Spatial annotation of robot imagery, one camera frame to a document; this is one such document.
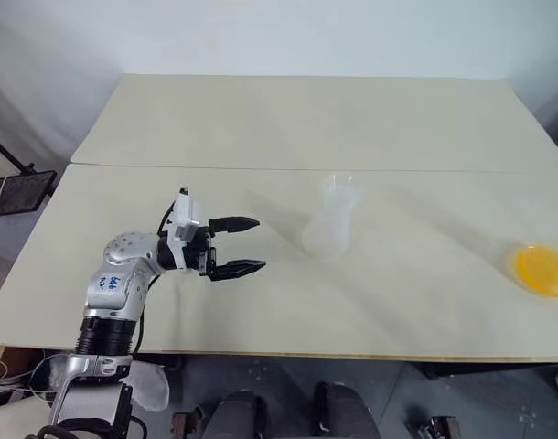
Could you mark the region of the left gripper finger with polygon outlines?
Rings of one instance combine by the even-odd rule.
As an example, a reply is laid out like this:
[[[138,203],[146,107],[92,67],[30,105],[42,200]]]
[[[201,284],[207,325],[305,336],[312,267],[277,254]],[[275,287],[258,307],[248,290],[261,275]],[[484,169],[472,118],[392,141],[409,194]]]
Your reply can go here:
[[[241,278],[255,273],[266,265],[266,261],[257,260],[236,260],[227,262],[224,265],[216,265],[209,272],[211,281],[224,281]]]
[[[243,232],[260,225],[260,221],[248,217],[223,217],[209,220],[209,231],[211,234],[227,232]]]

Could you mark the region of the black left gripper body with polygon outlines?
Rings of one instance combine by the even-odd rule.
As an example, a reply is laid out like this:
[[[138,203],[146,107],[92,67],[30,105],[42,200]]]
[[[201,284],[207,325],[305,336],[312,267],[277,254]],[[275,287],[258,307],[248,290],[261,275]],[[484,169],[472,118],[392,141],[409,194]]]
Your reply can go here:
[[[186,267],[209,279],[215,277],[217,269],[216,249],[211,244],[214,236],[215,232],[209,226],[198,227],[192,240],[184,247]]]

